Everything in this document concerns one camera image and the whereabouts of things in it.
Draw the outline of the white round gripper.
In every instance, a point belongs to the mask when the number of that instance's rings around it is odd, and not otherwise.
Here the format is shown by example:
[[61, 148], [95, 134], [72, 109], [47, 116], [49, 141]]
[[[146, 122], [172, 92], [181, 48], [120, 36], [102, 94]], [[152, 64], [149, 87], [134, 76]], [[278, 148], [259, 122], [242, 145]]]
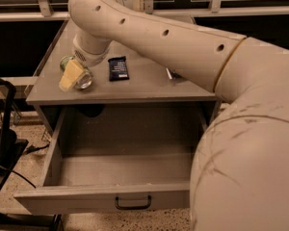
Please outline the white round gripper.
[[[86, 67], [101, 63], [109, 52], [110, 41], [101, 38], [80, 38], [73, 40], [72, 53], [76, 60]], [[61, 65], [63, 76], [59, 87], [63, 91], [72, 89], [84, 75], [84, 68], [76, 61], [68, 60]]]

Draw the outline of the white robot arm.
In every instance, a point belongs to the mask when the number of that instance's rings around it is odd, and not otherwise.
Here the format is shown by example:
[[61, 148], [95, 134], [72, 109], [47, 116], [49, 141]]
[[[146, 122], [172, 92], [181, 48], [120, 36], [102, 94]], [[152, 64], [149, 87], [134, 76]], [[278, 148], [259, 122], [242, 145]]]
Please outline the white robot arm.
[[190, 181], [192, 231], [289, 231], [289, 50], [126, 8], [68, 0], [71, 20], [213, 92]]

